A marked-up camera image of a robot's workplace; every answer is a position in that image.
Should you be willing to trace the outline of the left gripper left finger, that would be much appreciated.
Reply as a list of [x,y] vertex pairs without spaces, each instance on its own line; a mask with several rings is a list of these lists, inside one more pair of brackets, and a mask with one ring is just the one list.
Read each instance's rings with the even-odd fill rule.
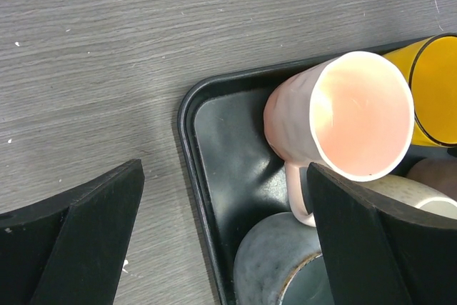
[[2,304],[112,304],[144,189],[141,160],[1,214]]

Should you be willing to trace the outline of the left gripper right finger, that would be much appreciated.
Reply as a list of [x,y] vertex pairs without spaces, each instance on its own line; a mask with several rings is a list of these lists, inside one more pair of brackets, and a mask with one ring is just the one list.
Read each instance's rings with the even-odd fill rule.
[[316,163],[306,173],[336,304],[455,304],[456,220],[360,186]]

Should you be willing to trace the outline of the purple ceramic mug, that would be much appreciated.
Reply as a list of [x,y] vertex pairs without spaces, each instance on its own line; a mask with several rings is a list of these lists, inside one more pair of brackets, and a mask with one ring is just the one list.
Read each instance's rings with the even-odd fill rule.
[[408,171],[406,177],[456,200],[456,159],[422,159]]

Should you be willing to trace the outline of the yellow glass mug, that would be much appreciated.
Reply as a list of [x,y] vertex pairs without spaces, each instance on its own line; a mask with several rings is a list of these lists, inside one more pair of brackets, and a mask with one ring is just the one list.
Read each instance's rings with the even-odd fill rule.
[[403,74],[414,102],[411,143],[456,147],[456,34],[432,36],[384,58]]

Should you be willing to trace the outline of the cream ceramic mug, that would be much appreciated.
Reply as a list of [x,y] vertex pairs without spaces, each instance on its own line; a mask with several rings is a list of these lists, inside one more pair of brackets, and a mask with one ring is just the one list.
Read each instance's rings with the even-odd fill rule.
[[388,174],[380,179],[359,184],[416,209],[456,219],[455,200],[417,181]]

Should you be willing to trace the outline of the grey ceramic mug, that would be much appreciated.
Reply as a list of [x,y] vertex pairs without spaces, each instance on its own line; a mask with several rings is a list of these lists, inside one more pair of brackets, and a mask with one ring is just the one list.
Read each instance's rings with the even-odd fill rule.
[[316,228],[269,216],[243,238],[233,267],[237,304],[333,304]]

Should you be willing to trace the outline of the pink ceramic mug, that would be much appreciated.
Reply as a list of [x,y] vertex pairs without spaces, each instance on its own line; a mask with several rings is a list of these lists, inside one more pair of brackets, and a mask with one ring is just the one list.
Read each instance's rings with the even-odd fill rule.
[[269,146],[283,160],[295,218],[314,226],[300,170],[327,166],[357,182],[379,179],[399,165],[411,144],[414,105],[401,71],[388,59],[351,51],[280,84],[263,110]]

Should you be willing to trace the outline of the black plastic tray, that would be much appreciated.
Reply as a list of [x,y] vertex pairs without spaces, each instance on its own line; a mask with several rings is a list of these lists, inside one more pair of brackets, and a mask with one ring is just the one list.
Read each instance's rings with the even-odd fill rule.
[[[415,42],[367,52],[383,57]],[[263,130],[266,102],[288,78],[336,57],[216,76],[195,85],[181,104],[179,135],[222,304],[237,304],[233,267],[245,235],[269,216],[292,213],[284,162]],[[407,178],[408,171],[427,158],[456,159],[456,147],[411,143],[388,174]],[[301,187],[313,212],[306,179],[309,165],[300,170]]]

